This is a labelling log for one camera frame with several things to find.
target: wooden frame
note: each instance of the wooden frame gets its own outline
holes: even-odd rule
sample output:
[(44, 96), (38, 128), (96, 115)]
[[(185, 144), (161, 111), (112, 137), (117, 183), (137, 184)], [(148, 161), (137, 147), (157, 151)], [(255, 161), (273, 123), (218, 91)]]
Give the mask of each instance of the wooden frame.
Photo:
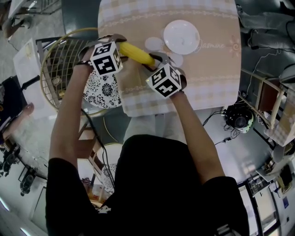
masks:
[[(249, 107), (251, 107), (258, 115), (260, 115), (260, 117), (265, 121), (265, 123), (271, 128), (273, 129), (274, 128), (274, 125), (275, 125), (275, 121), (276, 121), (276, 116), (277, 116), (277, 112), (279, 110), (279, 107), (280, 107), (280, 104), (281, 104), (281, 101), (282, 101), (282, 98), (283, 98), (283, 95), (284, 95), (284, 91), (281, 90), (278, 86), (274, 85), (273, 83), (269, 82), (268, 80), (266, 80), (265, 78), (263, 77), (260, 77), (256, 74), (253, 74), (251, 72), (249, 72), (248, 70), (245, 70), (245, 69), (241, 69), (241, 71), (245, 72), (246, 74), (248, 75), (251, 75), (253, 76), (254, 78), (257, 78), (260, 80), (260, 85), (259, 85), (259, 91), (258, 91), (258, 95), (257, 95), (257, 101), (256, 101), (256, 105), (253, 106), (251, 105), (246, 99), (244, 99), (242, 96), (238, 95), (239, 98), (241, 98)], [(272, 113), (271, 113), (271, 120), (269, 121), (268, 119), (266, 119), (260, 111), (258, 111), (258, 104), (259, 104), (259, 101), (260, 101), (260, 97), (261, 97), (261, 91), (262, 91), (262, 85), (263, 83), (266, 83), (267, 85), (271, 86), (272, 88), (274, 88), (277, 92), (278, 92), (278, 95), (277, 95), (277, 100), (273, 106), (273, 109), (272, 109)]]

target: person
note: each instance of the person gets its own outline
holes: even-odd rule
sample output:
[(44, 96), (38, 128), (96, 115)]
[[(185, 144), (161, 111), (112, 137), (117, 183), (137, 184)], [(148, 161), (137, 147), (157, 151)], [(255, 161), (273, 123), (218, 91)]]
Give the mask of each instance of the person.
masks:
[(74, 67), (51, 134), (48, 235), (181, 230), (202, 236), (248, 236), (247, 211), (237, 183), (225, 176), (214, 143), (183, 92), (174, 94), (171, 103), (187, 144), (150, 134), (129, 137), (117, 163), (114, 193), (101, 208), (91, 204), (77, 171), (76, 150), (83, 90), (91, 71), (88, 65)]
[(283, 2), (280, 3), (282, 13), (248, 15), (240, 5), (236, 7), (241, 32), (246, 35), (249, 47), (295, 50), (295, 10), (288, 9)]
[(23, 98), (17, 77), (10, 77), (0, 83), (0, 145), (34, 111), (34, 105)]
[[(22, 19), (18, 24), (13, 26), (14, 19), (8, 19), (11, 1), (0, 3), (0, 29), (3, 31), (5, 38), (10, 38), (20, 27), (30, 28), (29, 18)], [(22, 7), (19, 14), (27, 14), (26, 8)]]

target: concrete floor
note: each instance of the concrete floor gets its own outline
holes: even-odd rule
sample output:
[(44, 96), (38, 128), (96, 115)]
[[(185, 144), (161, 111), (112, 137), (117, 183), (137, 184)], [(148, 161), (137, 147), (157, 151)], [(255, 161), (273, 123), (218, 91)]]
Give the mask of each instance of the concrete floor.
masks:
[[(236, 0), (236, 2), (242, 5), (244, 11), (249, 14), (256, 14), (263, 11), (277, 11), (279, 6), (278, 0), (268, 1), (267, 5), (264, 0)], [(51, 16), (34, 18), (34, 25), (32, 28), (29, 30), (20, 29), (12, 37), (11, 43), (13, 43), (16, 48), (21, 48), (32, 36), (35, 37), (35, 39), (39, 39), (61, 35), (64, 35), (64, 27), (62, 13), (58, 11)], [(242, 67), (250, 71), (253, 70), (255, 63), (261, 55), (266, 55), (273, 51), (274, 50), (271, 49), (252, 50), (243, 46)], [(0, 32), (0, 54), (3, 58), (0, 62), (1, 81), (11, 75), (15, 75), (12, 61), (15, 53), (15, 49), (8, 44), (7, 40), (2, 36), (2, 32)], [(285, 66), (294, 61), (295, 57), (292, 53), (282, 52), (276, 57), (269, 56), (262, 59), (259, 68), (277, 76)], [(241, 74), (240, 90), (246, 90), (248, 83), (249, 77)], [(213, 111), (218, 111), (219, 109), (220, 108), (199, 110), (196, 111), (196, 113), (201, 121), (204, 121)], [(116, 118), (116, 116), (113, 115), (112, 120), (114, 121), (117, 119), (120, 124), (120, 122), (122, 122), (122, 117), (120, 116)], [(128, 122), (128, 119), (124, 119), (124, 124), (122, 124), (122, 126), (126, 126), (126, 122)], [(41, 168), (41, 172), (44, 174), (46, 174), (46, 168), (44, 168), (43, 165), (43, 158), (48, 159), (50, 134), (53, 124), (54, 119), (43, 118), (33, 120), (29, 118), (20, 125), (13, 135), (14, 139), (27, 150), (27, 152), (22, 152), (24, 160), (31, 165), (36, 165)], [(224, 124), (223, 117), (213, 116), (205, 126), (214, 143), (230, 136), (229, 131), (226, 132), (223, 130)], [(262, 125), (255, 123), (255, 127), (263, 133), (264, 127)], [(113, 129), (112, 135), (119, 140), (122, 139), (124, 131), (120, 130), (119, 133), (116, 132), (117, 129)], [(216, 147), (226, 175), (234, 177), (237, 182), (244, 181), (249, 176), (250, 172), (260, 167), (270, 154), (268, 145), (252, 130), (247, 134), (240, 134), (236, 139), (226, 144), (218, 144)]]

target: white table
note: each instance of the white table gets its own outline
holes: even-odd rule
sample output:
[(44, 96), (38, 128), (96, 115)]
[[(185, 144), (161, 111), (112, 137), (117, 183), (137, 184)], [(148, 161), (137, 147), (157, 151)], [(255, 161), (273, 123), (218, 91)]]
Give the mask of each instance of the white table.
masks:
[[(36, 43), (30, 39), (14, 56), (14, 68), (18, 76), (18, 81), (22, 87), (23, 83), (40, 75), (41, 64), (37, 54)], [(49, 105), (41, 92), (40, 83), (36, 82), (23, 91), (27, 103), (35, 106), (32, 116), (34, 119), (56, 115), (55, 109)]]
[(13, 18), (26, 2), (27, 0), (12, 0), (8, 18)]

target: beige tablecloth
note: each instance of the beige tablecloth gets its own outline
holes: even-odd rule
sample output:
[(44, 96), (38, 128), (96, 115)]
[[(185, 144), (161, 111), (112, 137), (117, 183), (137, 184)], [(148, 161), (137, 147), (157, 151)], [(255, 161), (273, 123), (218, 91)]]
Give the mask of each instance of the beige tablecloth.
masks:
[[(174, 20), (191, 22), (200, 44), (178, 55), (163, 41)], [(241, 69), (240, 28), (234, 0), (102, 0), (99, 36), (121, 34), (146, 52), (165, 52), (188, 80), (184, 90), (193, 109), (231, 105), (237, 99)], [(132, 60), (116, 75), (124, 112), (130, 117), (175, 111), (146, 84), (142, 66)]]

